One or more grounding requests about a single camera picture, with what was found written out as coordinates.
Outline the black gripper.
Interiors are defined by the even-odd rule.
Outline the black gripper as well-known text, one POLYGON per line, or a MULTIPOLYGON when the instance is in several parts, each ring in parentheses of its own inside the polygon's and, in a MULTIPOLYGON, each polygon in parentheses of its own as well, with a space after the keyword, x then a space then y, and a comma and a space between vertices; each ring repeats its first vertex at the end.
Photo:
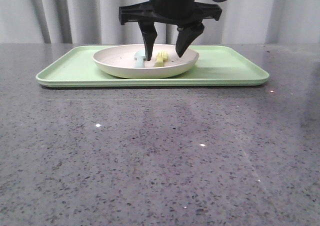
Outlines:
POLYGON ((218 21, 222 9, 217 4, 196 2, 196 0, 149 0, 119 7, 121 25, 138 22, 145 49, 145 57, 150 61, 157 38, 155 23, 177 25, 175 50, 181 58, 191 43, 199 37, 205 26, 203 19, 218 21))

